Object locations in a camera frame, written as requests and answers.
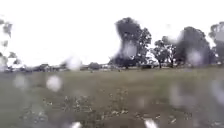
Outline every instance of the field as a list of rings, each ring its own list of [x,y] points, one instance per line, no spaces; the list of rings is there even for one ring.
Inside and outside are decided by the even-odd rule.
[[[1,128],[223,128],[224,69],[0,74]],[[57,75],[62,88],[46,88]]]

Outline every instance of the ground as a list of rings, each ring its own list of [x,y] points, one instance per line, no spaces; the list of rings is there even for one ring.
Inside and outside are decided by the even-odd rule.
[[[0,74],[0,127],[145,128],[151,118],[159,128],[222,128],[223,74],[221,68]],[[57,92],[46,88],[52,75],[62,80]]]

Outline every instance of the tree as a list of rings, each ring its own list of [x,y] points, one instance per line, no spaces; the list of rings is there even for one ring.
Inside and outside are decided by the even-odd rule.
[[[215,52],[218,54],[218,60],[221,64],[224,64],[224,22],[214,24],[210,28],[209,36],[216,44]]]
[[[3,32],[11,38],[11,30],[12,30],[13,25],[8,21],[0,19],[0,26],[3,26],[2,27]],[[8,47],[8,42],[9,42],[8,40],[1,40],[1,45],[2,45],[2,47],[4,47],[4,51],[0,52],[0,57],[2,58],[2,60],[4,60],[4,61],[1,61],[1,62],[4,63],[3,64],[3,65],[5,65],[4,67],[8,66],[7,65],[8,59],[15,59],[13,64],[21,64],[21,60],[18,59],[16,53],[9,52],[9,56],[7,56],[7,53],[5,53],[5,50]]]
[[[101,65],[99,65],[98,63],[95,63],[95,62],[91,62],[89,64],[89,68],[92,70],[99,70],[101,68]]]
[[[152,49],[152,53],[159,62],[159,67],[162,68],[162,63],[169,58],[169,51],[165,47],[165,43],[162,40],[155,42],[155,48]]]
[[[190,63],[194,66],[211,63],[211,49],[205,34],[193,27],[185,27],[183,37],[176,45],[174,58],[177,63]]]
[[[141,29],[132,18],[123,18],[116,23],[121,49],[109,63],[128,68],[137,64],[146,63],[148,45],[151,43],[151,34],[148,29]]]

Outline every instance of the sky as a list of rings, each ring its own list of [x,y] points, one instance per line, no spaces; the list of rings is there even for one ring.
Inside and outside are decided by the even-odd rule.
[[[13,23],[8,50],[26,65],[55,65],[70,56],[107,63],[120,48],[115,22],[131,17],[152,34],[177,36],[186,26],[206,34],[223,17],[223,0],[0,0]],[[8,38],[0,34],[0,39]]]

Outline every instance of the tree canopy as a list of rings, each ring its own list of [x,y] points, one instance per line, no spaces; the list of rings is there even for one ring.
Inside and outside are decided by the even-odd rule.
[[[151,44],[151,34],[148,29],[141,29],[140,25],[130,17],[116,22],[116,28],[121,38],[121,49],[110,63],[126,68],[146,63],[148,45]]]

